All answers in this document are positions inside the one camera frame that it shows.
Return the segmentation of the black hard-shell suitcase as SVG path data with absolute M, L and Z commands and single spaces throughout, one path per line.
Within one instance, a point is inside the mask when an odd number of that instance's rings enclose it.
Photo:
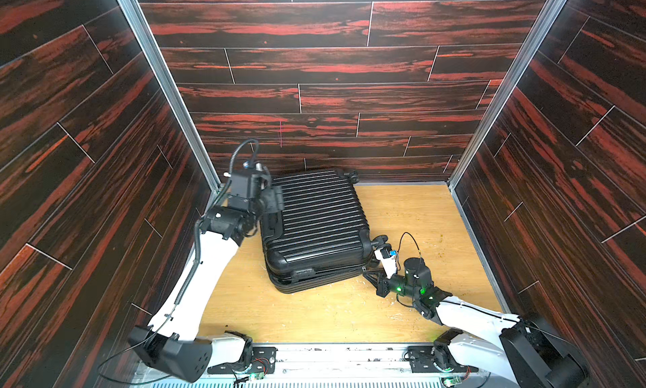
M 294 294 L 360 275 L 373 258 L 355 171 L 318 169 L 273 179 L 284 209 L 260 221 L 269 280 Z

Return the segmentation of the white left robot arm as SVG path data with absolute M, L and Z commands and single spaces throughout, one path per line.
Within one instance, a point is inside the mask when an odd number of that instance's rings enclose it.
M 200 321 L 225 267 L 262 215 L 283 209 L 282 191 L 269 170 L 246 162 L 231 169 L 213 206 L 193 227 L 194 249 L 178 282 L 151 321 L 134 327 L 128 343 L 143 363 L 193 383 L 214 363 L 214 340 L 198 336 Z

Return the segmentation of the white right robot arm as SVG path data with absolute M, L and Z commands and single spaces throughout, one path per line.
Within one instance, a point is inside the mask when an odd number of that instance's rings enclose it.
M 495 312 L 438 288 L 422 258 L 409 258 L 398 274 L 394 258 L 363 276 L 386 297 L 411 300 L 424 319 L 447 327 L 432 344 L 440 371 L 475 367 L 520 387 L 586 387 L 590 370 L 580 349 L 563 339 L 540 315 Z

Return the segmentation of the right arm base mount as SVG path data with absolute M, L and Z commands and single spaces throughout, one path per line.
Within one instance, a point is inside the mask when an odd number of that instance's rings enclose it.
M 448 348 L 436 346 L 410 346 L 402 356 L 414 374 L 466 373 L 469 366 L 459 364 Z

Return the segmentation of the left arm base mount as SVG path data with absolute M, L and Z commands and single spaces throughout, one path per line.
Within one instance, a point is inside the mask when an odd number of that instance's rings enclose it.
M 261 380 L 274 373 L 278 349 L 271 346 L 251 346 L 241 357 L 230 363 L 221 363 L 207 369 L 208 376 L 232 377 L 235 383 Z

